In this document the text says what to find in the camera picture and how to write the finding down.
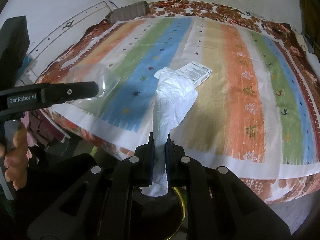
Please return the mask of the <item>person left hand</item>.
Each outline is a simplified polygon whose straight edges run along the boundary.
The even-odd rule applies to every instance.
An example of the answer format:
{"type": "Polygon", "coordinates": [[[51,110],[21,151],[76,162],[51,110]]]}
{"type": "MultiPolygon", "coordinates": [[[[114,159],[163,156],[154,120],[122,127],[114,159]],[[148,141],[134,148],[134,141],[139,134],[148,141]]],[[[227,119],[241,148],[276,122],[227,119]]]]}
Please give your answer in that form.
{"type": "Polygon", "coordinates": [[[14,148],[6,153],[5,147],[1,145],[1,158],[4,158],[5,179],[13,182],[13,187],[17,191],[25,187],[27,183],[28,141],[27,130],[20,122],[20,128],[13,137],[14,148]]]}

